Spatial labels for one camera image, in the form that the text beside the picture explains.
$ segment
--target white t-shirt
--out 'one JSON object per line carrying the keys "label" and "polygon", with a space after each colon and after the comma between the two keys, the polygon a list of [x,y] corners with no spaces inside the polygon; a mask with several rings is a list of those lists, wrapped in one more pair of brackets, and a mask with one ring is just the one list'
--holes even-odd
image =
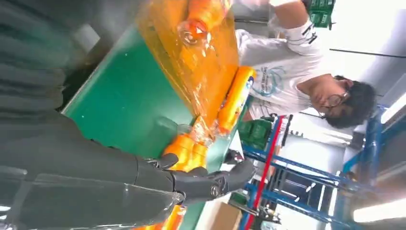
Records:
{"label": "white t-shirt", "polygon": [[286,39],[265,38],[236,30],[240,65],[251,66],[257,78],[249,112],[254,119],[272,113],[288,115],[311,106],[309,96],[297,84],[330,73],[323,62],[324,46],[310,20],[284,30]]}

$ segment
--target green conveyor belt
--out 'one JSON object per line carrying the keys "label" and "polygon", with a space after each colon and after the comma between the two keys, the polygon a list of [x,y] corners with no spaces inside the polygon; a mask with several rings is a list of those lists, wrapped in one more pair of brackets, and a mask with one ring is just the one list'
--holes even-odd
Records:
{"label": "green conveyor belt", "polygon": [[[177,124],[192,115],[172,89],[136,28],[120,38],[65,108],[87,138],[131,154],[156,158],[171,142]],[[207,168],[220,168],[231,140],[217,140]],[[204,204],[188,207],[181,230],[193,230]]]}

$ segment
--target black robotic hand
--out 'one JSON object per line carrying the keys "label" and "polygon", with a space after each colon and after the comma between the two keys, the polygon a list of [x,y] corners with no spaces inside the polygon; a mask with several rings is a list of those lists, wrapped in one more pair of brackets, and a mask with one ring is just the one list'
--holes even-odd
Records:
{"label": "black robotic hand", "polygon": [[229,171],[216,171],[208,174],[203,167],[190,172],[167,170],[174,165],[178,158],[175,154],[167,154],[159,160],[147,160],[157,168],[169,172],[173,178],[173,191],[184,196],[182,206],[204,202],[224,196],[225,194],[243,188],[255,173],[250,161],[242,161]]}

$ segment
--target cardboard box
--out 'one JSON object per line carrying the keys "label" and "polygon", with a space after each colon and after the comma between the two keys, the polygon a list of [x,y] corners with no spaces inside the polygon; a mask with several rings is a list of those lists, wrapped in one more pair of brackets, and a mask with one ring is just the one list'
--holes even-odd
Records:
{"label": "cardboard box", "polygon": [[241,217],[242,213],[238,208],[222,203],[211,230],[237,230]]}

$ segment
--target clear plastic film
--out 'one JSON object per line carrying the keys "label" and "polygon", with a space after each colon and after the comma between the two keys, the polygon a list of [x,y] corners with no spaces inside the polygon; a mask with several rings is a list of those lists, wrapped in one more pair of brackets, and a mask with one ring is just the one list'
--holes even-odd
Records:
{"label": "clear plastic film", "polygon": [[[141,35],[172,87],[199,117],[194,125],[198,139],[213,139],[217,114],[238,68],[230,2],[151,0],[144,7],[136,20]],[[189,42],[185,30],[196,32]]]}
{"label": "clear plastic film", "polygon": [[131,229],[165,221],[183,196],[0,166],[0,229]]}

